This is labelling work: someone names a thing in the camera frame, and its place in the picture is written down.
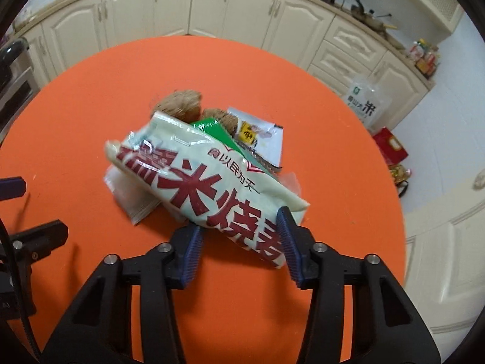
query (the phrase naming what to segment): blue ribbed rubber pad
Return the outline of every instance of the blue ribbed rubber pad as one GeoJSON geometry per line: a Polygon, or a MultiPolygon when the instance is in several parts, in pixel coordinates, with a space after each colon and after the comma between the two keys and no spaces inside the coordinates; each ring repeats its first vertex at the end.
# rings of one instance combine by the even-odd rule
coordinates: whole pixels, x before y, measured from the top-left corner
{"type": "Polygon", "coordinates": [[[276,215],[276,233],[279,235],[279,239],[283,245],[289,275],[292,281],[296,282],[297,287],[301,287],[304,279],[302,258],[293,237],[294,232],[297,232],[297,224],[291,212],[288,207],[281,207],[276,215]]]}
{"type": "Polygon", "coordinates": [[[180,281],[184,289],[190,282],[193,281],[196,276],[200,253],[202,251],[202,231],[203,228],[200,227],[195,230],[183,258],[182,275],[180,281]]]}

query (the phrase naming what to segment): orange tabletop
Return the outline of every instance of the orange tabletop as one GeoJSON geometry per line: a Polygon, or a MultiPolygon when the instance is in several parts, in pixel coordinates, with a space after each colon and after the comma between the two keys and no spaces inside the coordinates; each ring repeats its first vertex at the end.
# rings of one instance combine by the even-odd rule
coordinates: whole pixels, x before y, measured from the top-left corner
{"type": "MultiPolygon", "coordinates": [[[[23,198],[0,203],[9,233],[55,219],[69,227],[67,243],[32,266],[37,314],[31,321],[41,348],[107,254],[144,254],[179,226],[164,209],[132,226],[103,176],[105,141],[138,130],[161,98],[181,89],[200,91],[203,107],[233,106],[282,125],[284,171],[297,175],[311,204],[303,225],[342,254],[377,253],[402,282],[396,189],[372,138],[336,95],[297,66],[240,43],[145,39],[59,75],[21,114],[0,150],[0,176],[22,176],[28,187],[23,198]]],[[[132,334],[140,360],[137,292],[132,334]]],[[[310,296],[296,288],[286,267],[273,269],[209,231],[196,279],[174,292],[187,362],[294,364],[310,296]]],[[[346,294],[343,357],[350,353],[350,299],[346,294]]],[[[21,327],[13,327],[23,338],[21,327]]]]}

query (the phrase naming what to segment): silver bolt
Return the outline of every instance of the silver bolt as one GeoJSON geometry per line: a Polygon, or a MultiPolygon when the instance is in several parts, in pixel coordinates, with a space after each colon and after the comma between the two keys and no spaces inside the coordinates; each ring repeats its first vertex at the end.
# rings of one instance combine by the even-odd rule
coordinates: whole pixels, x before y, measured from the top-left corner
{"type": "Polygon", "coordinates": [[[114,264],[118,261],[118,256],[115,254],[109,254],[104,258],[105,264],[114,264]]]}
{"type": "Polygon", "coordinates": [[[371,264],[379,264],[381,262],[381,259],[379,258],[378,255],[376,254],[370,254],[366,257],[366,260],[371,263],[371,264]]]}
{"type": "Polygon", "coordinates": [[[161,253],[167,253],[172,250],[172,245],[170,245],[168,242],[164,242],[163,244],[157,246],[157,250],[161,253]]]}
{"type": "Polygon", "coordinates": [[[328,249],[328,246],[325,245],[323,242],[317,242],[313,245],[313,250],[315,252],[322,253],[322,252],[326,252],[327,249],[328,249]]]}

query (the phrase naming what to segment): power cord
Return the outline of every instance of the power cord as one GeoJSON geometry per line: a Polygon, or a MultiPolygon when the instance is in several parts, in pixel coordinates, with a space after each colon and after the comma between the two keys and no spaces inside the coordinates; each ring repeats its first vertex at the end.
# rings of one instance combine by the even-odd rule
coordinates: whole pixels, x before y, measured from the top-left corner
{"type": "Polygon", "coordinates": [[[20,282],[20,272],[18,271],[18,264],[15,258],[15,249],[12,245],[10,237],[8,235],[7,229],[3,224],[2,219],[0,218],[0,243],[3,246],[3,250],[5,251],[5,255],[8,260],[8,269],[10,271],[10,275],[12,276],[12,284],[14,287],[15,297],[17,298],[18,302],[18,311],[20,313],[20,320],[22,321],[22,326],[25,331],[25,335],[27,337],[28,343],[32,348],[32,352],[34,353],[35,358],[37,361],[40,361],[40,349],[35,340],[35,336],[33,335],[32,326],[30,324],[30,320],[28,319],[24,295],[22,292],[22,285],[20,282]]]}

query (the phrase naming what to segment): brown fuzzy object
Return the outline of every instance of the brown fuzzy object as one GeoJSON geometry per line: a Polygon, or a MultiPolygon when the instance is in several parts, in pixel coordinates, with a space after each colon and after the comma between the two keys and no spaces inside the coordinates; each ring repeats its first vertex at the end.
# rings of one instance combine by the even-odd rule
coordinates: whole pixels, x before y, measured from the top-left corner
{"type": "Polygon", "coordinates": [[[225,110],[220,110],[219,108],[205,108],[201,119],[207,118],[216,119],[222,126],[227,130],[227,132],[234,136],[238,128],[238,118],[237,116],[231,115],[225,110]]]}
{"type": "Polygon", "coordinates": [[[201,99],[202,94],[195,90],[174,92],[154,106],[152,116],[156,111],[160,111],[185,123],[196,122],[200,116],[201,99]]]}

